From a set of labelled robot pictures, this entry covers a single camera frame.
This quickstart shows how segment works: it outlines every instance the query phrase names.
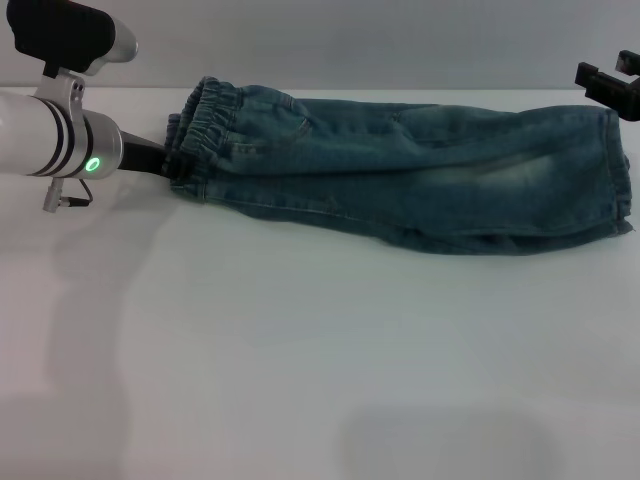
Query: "denim fabric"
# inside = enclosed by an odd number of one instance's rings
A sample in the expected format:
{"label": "denim fabric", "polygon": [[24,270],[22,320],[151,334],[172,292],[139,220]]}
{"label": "denim fabric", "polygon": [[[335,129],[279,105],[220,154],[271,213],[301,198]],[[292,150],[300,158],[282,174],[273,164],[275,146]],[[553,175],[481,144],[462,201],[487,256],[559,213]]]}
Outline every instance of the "denim fabric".
{"label": "denim fabric", "polygon": [[169,121],[172,189],[246,215],[442,254],[533,254],[627,233],[615,112],[296,100],[204,78]]}

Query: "black clamp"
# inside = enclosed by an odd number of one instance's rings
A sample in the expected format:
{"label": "black clamp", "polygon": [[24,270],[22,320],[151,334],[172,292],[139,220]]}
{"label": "black clamp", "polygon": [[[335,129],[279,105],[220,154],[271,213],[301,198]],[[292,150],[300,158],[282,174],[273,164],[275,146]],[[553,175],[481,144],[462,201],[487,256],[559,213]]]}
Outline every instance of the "black clamp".
{"label": "black clamp", "polygon": [[[640,76],[640,55],[628,50],[620,52],[616,70],[629,76]],[[593,65],[581,63],[576,84],[587,89],[587,98],[615,110],[623,120],[640,121],[640,79],[625,83],[601,73]]]}

